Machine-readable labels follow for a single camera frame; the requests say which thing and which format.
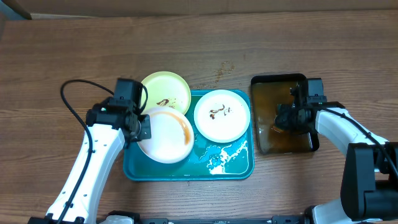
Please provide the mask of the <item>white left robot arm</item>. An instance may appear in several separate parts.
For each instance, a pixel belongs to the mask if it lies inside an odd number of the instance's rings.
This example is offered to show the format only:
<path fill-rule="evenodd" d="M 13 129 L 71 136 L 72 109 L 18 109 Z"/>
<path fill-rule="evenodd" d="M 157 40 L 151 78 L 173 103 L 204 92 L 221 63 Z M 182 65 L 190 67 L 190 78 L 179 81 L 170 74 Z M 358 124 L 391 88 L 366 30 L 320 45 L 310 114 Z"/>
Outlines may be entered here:
<path fill-rule="evenodd" d="M 121 150 L 150 139 L 150 117 L 143 114 L 141 96 L 147 88 L 138 81 L 118 78 L 115 90 L 93 105 L 81 119 L 66 102 L 85 132 L 81 149 L 62 191 L 42 218 L 29 223 L 96 223 L 98 205 L 110 170 Z"/>

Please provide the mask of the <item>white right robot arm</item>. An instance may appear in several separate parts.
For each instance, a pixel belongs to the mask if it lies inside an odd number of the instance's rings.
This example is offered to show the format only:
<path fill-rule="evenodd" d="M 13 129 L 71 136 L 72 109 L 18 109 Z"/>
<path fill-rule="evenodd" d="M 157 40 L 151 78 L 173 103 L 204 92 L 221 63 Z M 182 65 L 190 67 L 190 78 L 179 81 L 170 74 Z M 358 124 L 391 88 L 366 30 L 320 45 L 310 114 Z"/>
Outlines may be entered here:
<path fill-rule="evenodd" d="M 310 208 L 311 223 L 372 223 L 397 219 L 397 143 L 373 134 L 337 101 L 328 101 L 321 78 L 290 89 L 279 105 L 276 128 L 321 134 L 345 156 L 340 197 Z"/>

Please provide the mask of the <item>yellow plate with sauce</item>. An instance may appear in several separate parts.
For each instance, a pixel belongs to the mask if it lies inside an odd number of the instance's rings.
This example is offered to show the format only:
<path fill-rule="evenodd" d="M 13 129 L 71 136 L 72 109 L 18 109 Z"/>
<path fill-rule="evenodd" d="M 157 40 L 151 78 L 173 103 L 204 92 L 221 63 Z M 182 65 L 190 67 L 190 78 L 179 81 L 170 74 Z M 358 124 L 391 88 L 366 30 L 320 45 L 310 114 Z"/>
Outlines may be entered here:
<path fill-rule="evenodd" d="M 149 98 L 144 113 L 151 108 L 168 107 L 185 114 L 191 103 L 191 91 L 187 82 L 173 72 L 155 72 L 141 83 L 147 88 Z"/>

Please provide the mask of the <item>white plate brown smear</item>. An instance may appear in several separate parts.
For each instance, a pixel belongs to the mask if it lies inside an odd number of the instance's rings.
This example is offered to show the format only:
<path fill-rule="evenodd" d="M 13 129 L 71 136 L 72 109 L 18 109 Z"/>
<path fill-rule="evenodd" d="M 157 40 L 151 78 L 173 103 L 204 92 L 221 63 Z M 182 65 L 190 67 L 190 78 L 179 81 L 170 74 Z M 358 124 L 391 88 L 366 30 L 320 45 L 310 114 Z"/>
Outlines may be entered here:
<path fill-rule="evenodd" d="M 146 111 L 150 118 L 149 139 L 137 144 L 149 158 L 163 164 L 184 160 L 194 144 L 193 128 L 181 112 L 169 107 L 156 107 Z"/>

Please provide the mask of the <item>white plate with sauce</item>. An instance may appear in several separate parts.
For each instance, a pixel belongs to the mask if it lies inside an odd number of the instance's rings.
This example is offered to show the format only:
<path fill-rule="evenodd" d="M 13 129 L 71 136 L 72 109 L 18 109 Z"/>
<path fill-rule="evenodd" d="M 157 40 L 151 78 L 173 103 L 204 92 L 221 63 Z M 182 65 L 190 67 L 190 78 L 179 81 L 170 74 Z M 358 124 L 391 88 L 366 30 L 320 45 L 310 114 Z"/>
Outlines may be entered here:
<path fill-rule="evenodd" d="M 193 120 L 203 137 L 227 143 L 239 139 L 248 130 L 251 114 L 242 96 L 231 90 L 213 90 L 198 100 Z"/>

